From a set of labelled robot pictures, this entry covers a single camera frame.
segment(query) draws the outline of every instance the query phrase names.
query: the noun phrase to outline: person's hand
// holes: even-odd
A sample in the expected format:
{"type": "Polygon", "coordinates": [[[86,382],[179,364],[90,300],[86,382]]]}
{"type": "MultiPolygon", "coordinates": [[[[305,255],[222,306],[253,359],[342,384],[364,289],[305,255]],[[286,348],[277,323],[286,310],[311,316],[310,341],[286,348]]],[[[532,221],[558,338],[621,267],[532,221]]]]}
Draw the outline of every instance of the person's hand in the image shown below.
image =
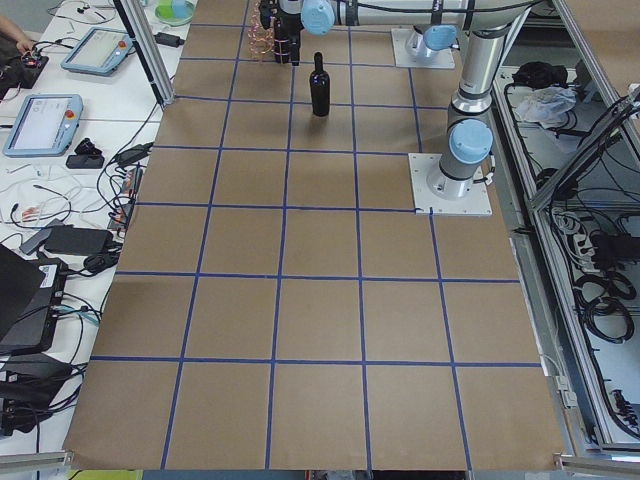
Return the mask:
{"type": "Polygon", "coordinates": [[[34,44],[35,42],[33,40],[25,38],[23,40],[19,40],[18,42],[16,42],[16,48],[20,52],[20,55],[24,55],[25,53],[33,50],[34,44]]]}

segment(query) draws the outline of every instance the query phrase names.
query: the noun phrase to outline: screen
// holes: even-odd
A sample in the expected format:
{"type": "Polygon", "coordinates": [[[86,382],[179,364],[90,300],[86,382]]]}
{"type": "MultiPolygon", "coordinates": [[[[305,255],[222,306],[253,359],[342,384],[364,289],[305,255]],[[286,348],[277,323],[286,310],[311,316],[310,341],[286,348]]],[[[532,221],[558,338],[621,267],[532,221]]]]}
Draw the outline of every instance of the screen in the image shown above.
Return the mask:
{"type": "Polygon", "coordinates": [[[11,142],[15,150],[50,149],[55,146],[69,98],[33,98],[11,142]]]}
{"type": "Polygon", "coordinates": [[[18,320],[46,277],[40,269],[0,244],[0,340],[18,320]]]}
{"type": "Polygon", "coordinates": [[[102,67],[118,47],[118,42],[123,40],[124,37],[125,34],[122,32],[95,30],[89,39],[80,45],[77,53],[69,60],[69,63],[94,68],[102,67]]]}

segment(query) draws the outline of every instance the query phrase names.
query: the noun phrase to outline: metal mounting plate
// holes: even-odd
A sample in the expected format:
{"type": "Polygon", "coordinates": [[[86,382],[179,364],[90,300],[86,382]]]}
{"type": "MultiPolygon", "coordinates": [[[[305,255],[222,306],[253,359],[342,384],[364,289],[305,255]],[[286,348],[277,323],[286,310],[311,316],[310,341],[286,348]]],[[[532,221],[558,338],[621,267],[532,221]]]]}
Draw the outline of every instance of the metal mounting plate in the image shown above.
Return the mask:
{"type": "MultiPolygon", "coordinates": [[[[427,185],[427,174],[432,166],[440,161],[439,153],[410,153],[411,187],[413,188],[413,205],[418,215],[470,215],[488,217],[492,214],[487,186],[474,183],[467,195],[460,200],[452,201],[439,197],[427,185]]],[[[480,179],[483,173],[480,167],[474,179],[480,179]]]]}
{"type": "Polygon", "coordinates": [[[393,39],[393,53],[396,59],[396,67],[409,67],[409,68],[436,68],[452,70],[456,68],[456,64],[453,61],[453,54],[451,49],[439,51],[431,58],[418,58],[409,54],[405,48],[407,38],[413,30],[409,28],[392,28],[391,38],[393,39]]]}

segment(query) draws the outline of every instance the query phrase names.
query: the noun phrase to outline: wine bottle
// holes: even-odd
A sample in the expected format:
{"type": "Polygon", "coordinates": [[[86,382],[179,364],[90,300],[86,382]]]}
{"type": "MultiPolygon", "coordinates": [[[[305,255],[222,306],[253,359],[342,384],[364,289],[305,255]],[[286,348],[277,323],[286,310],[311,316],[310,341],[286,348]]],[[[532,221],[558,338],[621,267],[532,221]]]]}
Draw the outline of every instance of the wine bottle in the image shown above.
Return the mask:
{"type": "Polygon", "coordinates": [[[326,117],[329,115],[329,74],[324,71],[324,67],[322,65],[322,53],[316,52],[313,56],[313,61],[316,64],[315,70],[309,77],[313,114],[318,117],[326,117]]]}

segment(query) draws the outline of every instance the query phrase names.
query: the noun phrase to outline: power adapter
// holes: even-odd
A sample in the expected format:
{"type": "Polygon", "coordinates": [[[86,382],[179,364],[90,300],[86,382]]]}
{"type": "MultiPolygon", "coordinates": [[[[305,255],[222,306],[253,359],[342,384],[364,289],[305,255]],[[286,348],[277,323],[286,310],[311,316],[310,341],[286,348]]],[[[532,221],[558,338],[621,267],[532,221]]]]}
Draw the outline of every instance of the power adapter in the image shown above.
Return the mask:
{"type": "Polygon", "coordinates": [[[156,43],[159,45],[167,45],[168,47],[178,48],[180,45],[184,45],[184,39],[177,35],[171,35],[169,33],[158,32],[154,35],[156,43]]]}
{"type": "Polygon", "coordinates": [[[153,142],[138,144],[134,147],[125,150],[124,152],[118,153],[114,159],[118,166],[120,167],[128,167],[129,165],[133,165],[134,163],[142,160],[143,158],[149,155],[149,149],[153,146],[153,142]]]}

